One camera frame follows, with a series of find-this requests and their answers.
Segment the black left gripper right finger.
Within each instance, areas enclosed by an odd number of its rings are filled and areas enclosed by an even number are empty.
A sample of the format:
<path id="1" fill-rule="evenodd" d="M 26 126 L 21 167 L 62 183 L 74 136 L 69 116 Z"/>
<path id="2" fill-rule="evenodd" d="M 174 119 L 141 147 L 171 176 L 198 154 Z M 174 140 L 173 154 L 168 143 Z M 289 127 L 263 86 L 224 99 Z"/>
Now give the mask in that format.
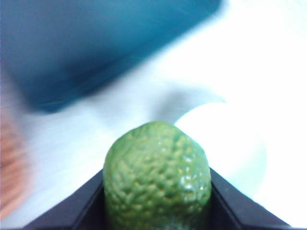
<path id="1" fill-rule="evenodd" d="M 211 169 L 211 230 L 292 230 L 293 227 L 254 202 Z"/>

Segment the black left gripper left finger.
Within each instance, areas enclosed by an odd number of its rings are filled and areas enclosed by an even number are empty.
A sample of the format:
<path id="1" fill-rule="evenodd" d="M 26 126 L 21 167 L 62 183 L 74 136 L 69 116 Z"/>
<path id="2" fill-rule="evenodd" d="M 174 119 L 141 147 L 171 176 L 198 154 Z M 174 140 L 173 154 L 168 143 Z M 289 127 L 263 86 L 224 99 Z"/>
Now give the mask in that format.
<path id="1" fill-rule="evenodd" d="M 25 230 L 106 230 L 102 171 Z"/>

